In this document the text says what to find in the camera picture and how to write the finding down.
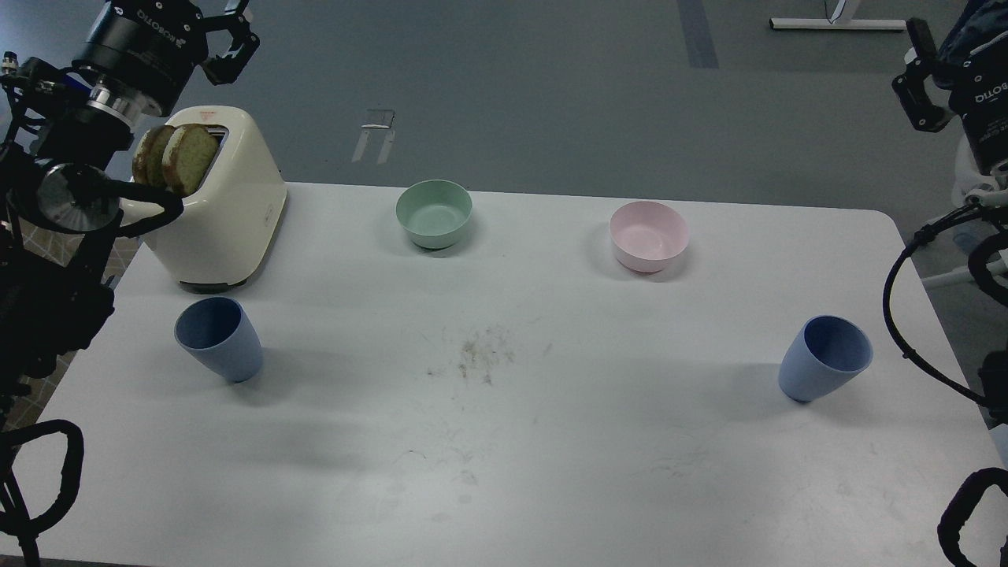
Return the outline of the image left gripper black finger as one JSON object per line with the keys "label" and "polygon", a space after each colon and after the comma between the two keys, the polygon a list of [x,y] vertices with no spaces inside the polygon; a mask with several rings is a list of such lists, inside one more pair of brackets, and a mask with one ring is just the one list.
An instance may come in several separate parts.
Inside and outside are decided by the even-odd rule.
{"label": "image left gripper black finger", "polygon": [[261,44],[261,39],[251,29],[249,4],[249,1],[228,1],[222,14],[199,19],[198,30],[203,35],[227,32],[231,37],[226,51],[201,63],[206,79],[215,86],[236,82]]}

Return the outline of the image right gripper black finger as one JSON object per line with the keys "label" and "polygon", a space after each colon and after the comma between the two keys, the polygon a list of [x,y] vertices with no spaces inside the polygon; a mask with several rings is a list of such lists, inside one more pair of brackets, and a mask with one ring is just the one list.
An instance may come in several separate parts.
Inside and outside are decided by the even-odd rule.
{"label": "image right gripper black finger", "polygon": [[925,19],[911,17],[905,21],[911,48],[904,56],[905,69],[891,82],[892,90],[907,115],[910,124],[919,132],[940,132],[953,118],[950,109],[930,99],[925,80],[930,76],[946,76],[954,67],[948,42],[936,45]]}

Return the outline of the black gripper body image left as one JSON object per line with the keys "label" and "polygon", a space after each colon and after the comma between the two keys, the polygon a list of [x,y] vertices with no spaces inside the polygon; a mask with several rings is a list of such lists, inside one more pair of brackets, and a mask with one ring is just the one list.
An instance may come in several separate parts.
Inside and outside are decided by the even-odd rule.
{"label": "black gripper body image left", "polygon": [[145,114],[166,117],[208,54],[202,16],[191,1],[106,1],[72,67],[91,83],[129,87]]}

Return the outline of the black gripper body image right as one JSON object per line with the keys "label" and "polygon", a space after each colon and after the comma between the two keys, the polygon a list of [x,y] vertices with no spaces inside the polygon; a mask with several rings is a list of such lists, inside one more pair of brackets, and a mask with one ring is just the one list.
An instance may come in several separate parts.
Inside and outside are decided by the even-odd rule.
{"label": "black gripper body image right", "polygon": [[976,165],[1005,166],[1007,159],[1007,55],[987,47],[966,58],[948,98],[960,117]]}

